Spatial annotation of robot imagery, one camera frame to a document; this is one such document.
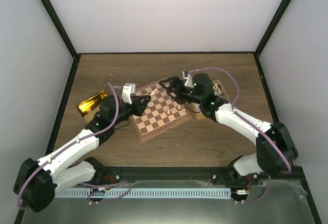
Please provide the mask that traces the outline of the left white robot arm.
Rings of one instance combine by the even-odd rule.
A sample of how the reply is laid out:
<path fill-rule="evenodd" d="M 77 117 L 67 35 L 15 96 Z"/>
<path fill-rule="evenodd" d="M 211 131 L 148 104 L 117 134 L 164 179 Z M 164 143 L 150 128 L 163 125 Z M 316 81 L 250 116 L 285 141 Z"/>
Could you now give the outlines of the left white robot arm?
<path fill-rule="evenodd" d="M 26 159 L 13 187 L 18 196 L 18 208 L 22 209 L 25 203 L 32 211 L 39 212 L 56 194 L 72 186 L 88 182 L 101 184 L 105 167 L 97 159 L 89 157 L 75 166 L 73 163 L 106 142 L 114 134 L 117 124 L 132 115 L 142 116 L 150 100 L 149 95 L 132 95 L 131 101 L 125 103 L 116 95 L 109 95 L 75 138 L 38 160 Z"/>

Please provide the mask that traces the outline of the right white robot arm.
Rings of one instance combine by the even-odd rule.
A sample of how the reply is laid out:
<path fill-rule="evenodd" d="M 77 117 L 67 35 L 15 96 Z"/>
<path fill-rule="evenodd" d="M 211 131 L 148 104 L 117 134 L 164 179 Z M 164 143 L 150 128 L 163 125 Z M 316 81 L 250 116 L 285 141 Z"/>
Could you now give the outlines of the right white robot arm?
<path fill-rule="evenodd" d="M 186 71 L 182 78 L 164 79 L 159 85 L 179 104 L 197 104 L 204 117 L 232 128 L 256 146 L 256 153 L 240 156 L 230 163 L 228 180 L 231 183 L 238 185 L 253 173 L 270 176 L 291 173 L 298 152 L 283 123 L 271 124 L 238 110 L 223 97 L 220 87 L 206 73 L 192 76 Z"/>

